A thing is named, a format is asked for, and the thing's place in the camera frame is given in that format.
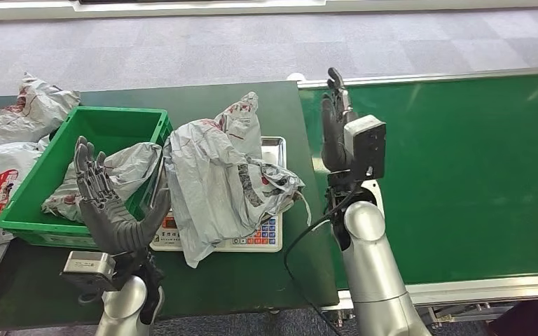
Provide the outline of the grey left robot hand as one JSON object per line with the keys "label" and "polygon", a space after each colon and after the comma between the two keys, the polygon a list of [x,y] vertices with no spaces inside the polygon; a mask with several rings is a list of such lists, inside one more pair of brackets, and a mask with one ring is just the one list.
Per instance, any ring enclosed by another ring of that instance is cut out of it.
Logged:
{"label": "grey left robot hand", "polygon": [[158,174],[152,207],[138,221],[113,189],[104,159],[103,152],[94,156],[94,146],[84,136],[77,139],[74,169],[83,222],[102,252],[117,255],[147,249],[170,210],[167,174],[164,171]]}

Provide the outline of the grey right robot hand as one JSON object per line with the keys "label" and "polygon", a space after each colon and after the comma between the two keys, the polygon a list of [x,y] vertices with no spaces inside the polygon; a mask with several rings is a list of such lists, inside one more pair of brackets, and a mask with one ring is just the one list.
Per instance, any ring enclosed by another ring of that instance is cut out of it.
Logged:
{"label": "grey right robot hand", "polygon": [[334,67],[327,72],[329,79],[326,83],[331,91],[324,93],[321,101],[321,157],[330,172],[339,172],[349,169],[352,164],[352,156],[345,150],[343,131],[348,122],[357,118],[357,114],[353,111],[349,92],[340,73]]}

